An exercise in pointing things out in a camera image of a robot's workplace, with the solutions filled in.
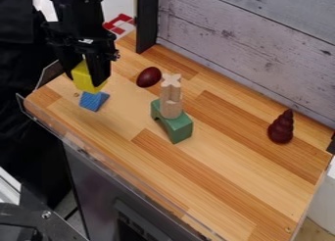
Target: brown cone-shaped toy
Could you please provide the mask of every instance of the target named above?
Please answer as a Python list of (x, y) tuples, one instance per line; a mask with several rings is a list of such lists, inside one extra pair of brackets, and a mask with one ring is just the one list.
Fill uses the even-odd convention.
[(287, 110), (267, 129), (268, 137), (275, 143), (288, 143), (293, 138), (293, 111)]

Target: wooden table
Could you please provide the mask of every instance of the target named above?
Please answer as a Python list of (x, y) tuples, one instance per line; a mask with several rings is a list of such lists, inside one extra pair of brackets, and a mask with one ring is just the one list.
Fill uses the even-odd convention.
[[(274, 144), (266, 129), (285, 107), (163, 46), (137, 55), (134, 44), (134, 34), (118, 41), (121, 59), (104, 88), (111, 98), (98, 113), (78, 106), (65, 76), (30, 94), (26, 108), (93, 147), (86, 151), (115, 172), (132, 173), (125, 179), (205, 236), (213, 238), (194, 218), (227, 240), (289, 240), (330, 162), (332, 130), (296, 113), (293, 141)], [(159, 85), (135, 84), (151, 66), (183, 76), (195, 128), (176, 145), (150, 118)]]

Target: green base block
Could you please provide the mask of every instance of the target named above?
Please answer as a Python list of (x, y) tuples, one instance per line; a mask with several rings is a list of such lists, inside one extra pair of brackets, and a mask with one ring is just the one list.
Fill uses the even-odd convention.
[(183, 112), (175, 120), (163, 118), (160, 112), (160, 100), (155, 100), (151, 103), (151, 118), (162, 122), (172, 143), (178, 143), (192, 135), (193, 121), (187, 114)]

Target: yellow block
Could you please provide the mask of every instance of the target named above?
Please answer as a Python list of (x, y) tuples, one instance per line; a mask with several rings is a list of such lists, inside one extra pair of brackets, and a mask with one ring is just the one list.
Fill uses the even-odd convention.
[(98, 87), (95, 87), (92, 83), (92, 77), (89, 74), (86, 60), (81, 61), (73, 70), (72, 77), (75, 87), (82, 91), (87, 91), (92, 94), (98, 93), (107, 83), (105, 80)]

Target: gray wooden plank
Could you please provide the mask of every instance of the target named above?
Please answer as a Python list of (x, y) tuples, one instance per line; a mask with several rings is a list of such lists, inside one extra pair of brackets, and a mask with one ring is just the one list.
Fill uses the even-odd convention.
[(335, 43), (335, 0), (223, 0)]
[(158, 41), (157, 41), (159, 44), (162, 44), (164, 46), (166, 46), (167, 48), (175, 51), (175, 52), (178, 52), (204, 66), (207, 66), (209, 67), (210, 69), (216, 71), (216, 72), (220, 72), (222, 74), (224, 74), (225, 76), (228, 76), (230, 77), (231, 79), (234, 79), (236, 80), (237, 82), (243, 84), (243, 85), (246, 85), (247, 87), (250, 87), (254, 90), (257, 90), (259, 91), (261, 94), (267, 96), (267, 97), (270, 97), (272, 98), (273, 100), (289, 107), (289, 108), (294, 108), (295, 110), (301, 112), (302, 114), (305, 114), (307, 115), (308, 117), (312, 118), (312, 119), (315, 119), (316, 121), (321, 121), (322, 123), (326, 124), (326, 125), (329, 125), (333, 128), (335, 128), (335, 123), (334, 123), (334, 120), (330, 120), (326, 117), (324, 117), (323, 115), (319, 114), (319, 113), (316, 113), (314, 111), (311, 111), (309, 108), (306, 108), (306, 107), (303, 107), (303, 106), (300, 106), (299, 104), (297, 104), (295, 101), (292, 101), (290, 99), (287, 99), (286, 97), (284, 96), (281, 96), (267, 88), (264, 88), (262, 86), (259, 86), (257, 83), (254, 83), (252, 82), (251, 80), (239, 75), (239, 74), (236, 74), (235, 72), (231, 72), (230, 70), (227, 70), (225, 69), (224, 67), (216, 64), (216, 63), (213, 63), (203, 57), (200, 57), (196, 54), (194, 54), (193, 52), (191, 51), (188, 51), (184, 48), (181, 48), (167, 40), (164, 40), (163, 38), (158, 38)]
[(159, 0), (159, 31), (158, 35), (161, 38), (168, 39), (168, 11), (170, 0)]
[(170, 0), (167, 41), (335, 127), (334, 46), (219, 0)]

